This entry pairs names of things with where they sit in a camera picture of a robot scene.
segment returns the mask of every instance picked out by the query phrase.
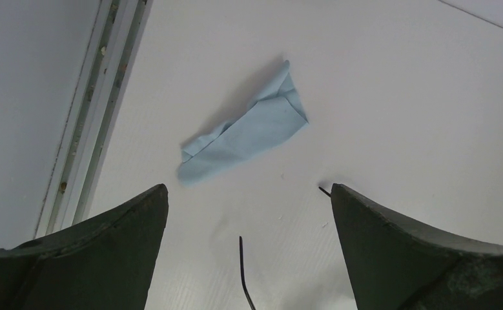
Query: cloth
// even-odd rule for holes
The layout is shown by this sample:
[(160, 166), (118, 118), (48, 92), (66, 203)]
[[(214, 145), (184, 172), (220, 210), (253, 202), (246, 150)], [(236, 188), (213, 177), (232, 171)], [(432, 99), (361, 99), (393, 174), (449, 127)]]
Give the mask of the cloth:
[(308, 124), (289, 74), (289, 61), (247, 105), (238, 120), (216, 127), (181, 149), (181, 184), (190, 186), (247, 161), (291, 138)]

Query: folded cloth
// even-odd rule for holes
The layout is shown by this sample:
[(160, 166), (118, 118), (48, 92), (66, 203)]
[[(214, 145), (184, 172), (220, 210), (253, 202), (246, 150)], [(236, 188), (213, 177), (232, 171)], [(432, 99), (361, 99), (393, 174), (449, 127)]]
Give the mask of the folded cloth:
[(247, 105), (238, 120), (226, 121), (181, 149), (179, 181), (193, 185), (291, 138), (308, 124), (289, 75), (289, 61)]

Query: fabric fold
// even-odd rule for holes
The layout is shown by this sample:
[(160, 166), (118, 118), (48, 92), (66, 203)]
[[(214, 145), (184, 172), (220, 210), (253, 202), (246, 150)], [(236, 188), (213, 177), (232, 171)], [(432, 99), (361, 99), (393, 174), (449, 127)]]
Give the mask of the fabric fold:
[(179, 181), (190, 186), (215, 176), (282, 144), (306, 124), (289, 62), (285, 61), (279, 73), (253, 97), (240, 119), (226, 121), (181, 148)]

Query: white surface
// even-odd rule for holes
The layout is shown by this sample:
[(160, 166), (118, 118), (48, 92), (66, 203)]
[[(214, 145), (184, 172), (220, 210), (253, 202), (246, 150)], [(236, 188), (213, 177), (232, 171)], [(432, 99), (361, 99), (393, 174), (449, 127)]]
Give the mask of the white surface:
[(503, 0), (443, 0), (503, 27)]
[[(284, 58), (310, 126), (193, 188), (180, 145)], [(156, 1), (90, 216), (156, 183), (170, 211), (147, 309), (355, 309), (321, 181), (503, 244), (503, 29), (433, 0)]]
[(98, 4), (0, 1), (0, 247), (34, 235)]

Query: white table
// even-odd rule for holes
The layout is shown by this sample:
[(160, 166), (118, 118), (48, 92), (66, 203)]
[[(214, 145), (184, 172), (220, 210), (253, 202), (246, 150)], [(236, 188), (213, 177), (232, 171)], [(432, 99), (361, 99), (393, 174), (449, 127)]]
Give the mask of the white table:
[[(243, 114), (283, 59), (310, 126), (193, 188), (180, 145)], [(356, 309), (320, 182), (503, 244), (503, 29), (435, 0), (156, 1), (90, 216), (157, 183), (147, 309)]]

